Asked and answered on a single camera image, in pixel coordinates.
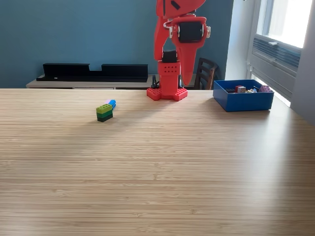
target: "dark green lego brick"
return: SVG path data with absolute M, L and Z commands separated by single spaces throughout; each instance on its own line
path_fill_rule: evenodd
M 107 116 L 107 117 L 105 117 L 105 118 L 100 118 L 100 117 L 98 117 L 98 118 L 97 118 L 97 121 L 99 121 L 99 122 L 105 122 L 105 121 L 107 121 L 107 120 L 109 120 L 109 119 L 111 119 L 111 118 L 113 118 L 113 114 L 111 114 L 111 115 L 109 115 L 109 116 Z
M 113 110 L 113 106 L 109 105 L 109 104 L 105 104 L 103 106 L 100 106 L 96 109 L 96 112 L 99 114 L 104 114 L 108 111 L 112 111 Z
M 107 116 L 109 116 L 109 115 L 112 115 L 112 114 L 113 114 L 113 110 L 108 111 L 108 112 L 106 112 L 106 113 L 104 113 L 104 114 L 97 113 L 96 115 L 97 115 L 97 117 L 99 117 L 99 118 L 105 118 L 105 117 L 107 117 Z

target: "blue plastic bin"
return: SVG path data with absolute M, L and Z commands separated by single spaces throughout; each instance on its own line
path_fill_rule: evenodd
M 267 111 L 272 107 L 274 92 L 228 93 L 226 89 L 235 89 L 242 85 L 246 90 L 262 84 L 256 80 L 219 80 L 214 83 L 213 97 L 227 112 Z

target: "red robot arm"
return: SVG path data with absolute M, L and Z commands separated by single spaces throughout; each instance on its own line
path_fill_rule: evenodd
M 205 0 L 157 0 L 154 57 L 158 61 L 159 88 L 147 90 L 147 95 L 153 100 L 179 101 L 187 96 L 186 89 L 178 88 L 178 77 L 182 75 L 185 85 L 191 82 L 197 49 L 210 37 L 207 19 L 191 14 L 204 2 Z M 168 37 L 176 46 L 175 52 L 163 51 Z

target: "black tray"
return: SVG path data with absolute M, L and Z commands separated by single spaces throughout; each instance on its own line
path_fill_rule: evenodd
M 136 82 L 146 83 L 148 65 L 103 64 L 101 71 L 90 71 L 90 64 L 43 64 L 44 76 L 37 81 Z

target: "wooden chair back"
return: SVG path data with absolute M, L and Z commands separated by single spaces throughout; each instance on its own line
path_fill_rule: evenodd
M 213 90 L 214 77 L 218 65 L 208 59 L 200 58 L 194 88 L 200 90 L 201 79 L 207 83 L 205 90 Z

